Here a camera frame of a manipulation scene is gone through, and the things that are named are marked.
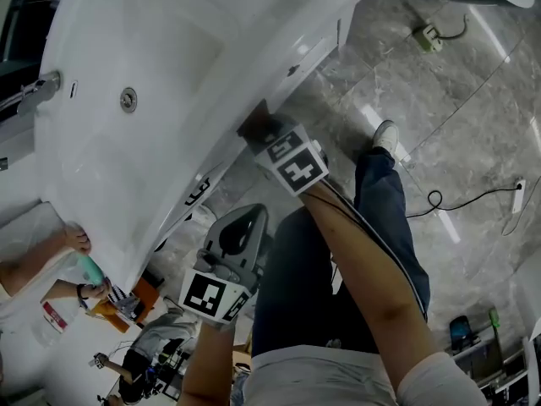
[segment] person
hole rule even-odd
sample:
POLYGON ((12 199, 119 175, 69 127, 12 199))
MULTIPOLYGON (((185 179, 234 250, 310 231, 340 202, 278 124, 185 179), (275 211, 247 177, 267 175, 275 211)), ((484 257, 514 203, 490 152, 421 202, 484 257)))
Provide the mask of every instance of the person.
MULTIPOLYGON (((66 249, 85 255, 90 253, 90 240, 82 228, 66 226, 17 259, 0 261, 0 305, 5 304, 20 292, 40 273, 50 259, 66 249)), ((78 287, 82 299, 103 299, 111 290, 111 284, 108 281, 95 287, 91 284, 78 286, 64 280, 57 280, 43 299, 78 298, 78 287)), ((2 382, 3 360, 0 354, 0 383, 2 382)))
MULTIPOLYGON (((313 185, 300 195, 304 208, 278 227, 265 266, 246 405, 486 404, 475 383, 440 352, 424 318, 429 278, 413 250, 393 168, 397 144, 397 127, 383 122, 372 150, 358 159, 354 206, 411 282, 333 191, 313 185), (331 253, 343 278, 336 295, 331 253)), ((233 329, 202 325, 179 405, 228 404, 233 337, 233 329)))
POLYGON ((171 308, 166 314, 161 315, 143 328, 124 356, 122 365, 110 361, 105 354, 98 354, 97 358, 104 368, 113 370, 120 375, 118 386, 120 397, 110 395, 104 404, 120 406, 138 403, 144 394, 154 386, 154 379, 149 374, 149 370, 152 360, 160 351, 162 341, 173 340, 167 346, 170 344, 180 346, 184 341, 192 338, 194 334, 195 319, 190 316, 183 317, 183 312, 179 308, 171 308))

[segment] jeans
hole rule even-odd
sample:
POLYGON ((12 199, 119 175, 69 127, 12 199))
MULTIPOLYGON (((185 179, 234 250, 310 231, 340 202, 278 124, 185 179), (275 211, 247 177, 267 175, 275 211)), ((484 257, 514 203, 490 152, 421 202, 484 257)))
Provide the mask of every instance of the jeans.
MULTIPOLYGON (((392 249, 427 309, 429 277, 419 265, 395 161, 376 147, 358 159, 354 206, 392 249)), ((377 354, 374 339, 344 283, 331 286, 331 253, 313 218, 299 209, 276 231, 255 306, 252 356, 307 344, 377 354)))

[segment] gray shirt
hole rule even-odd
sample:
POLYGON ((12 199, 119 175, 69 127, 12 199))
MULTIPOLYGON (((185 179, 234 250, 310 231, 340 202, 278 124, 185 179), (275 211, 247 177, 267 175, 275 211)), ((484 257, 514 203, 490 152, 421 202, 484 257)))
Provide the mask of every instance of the gray shirt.
POLYGON ((417 364, 395 396, 379 355, 315 346, 256 356, 244 398, 247 406, 487 404, 448 354, 433 354, 417 364))

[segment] wall outlet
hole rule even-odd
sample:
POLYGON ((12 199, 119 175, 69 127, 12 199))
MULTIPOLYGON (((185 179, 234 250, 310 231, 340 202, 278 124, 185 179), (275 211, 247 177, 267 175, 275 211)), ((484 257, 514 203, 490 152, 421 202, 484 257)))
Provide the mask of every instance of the wall outlet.
POLYGON ((443 41, 438 36, 440 36, 440 33, 432 24, 413 32, 413 37, 425 52, 441 51, 443 41))

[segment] sneaker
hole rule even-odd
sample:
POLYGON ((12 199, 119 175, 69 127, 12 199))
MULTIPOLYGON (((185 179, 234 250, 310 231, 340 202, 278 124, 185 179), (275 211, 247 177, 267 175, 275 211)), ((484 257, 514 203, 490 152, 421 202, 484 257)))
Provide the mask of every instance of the sneaker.
POLYGON ((392 120, 385 120, 375 131, 373 147, 383 147, 394 156, 397 146, 398 127, 392 120))

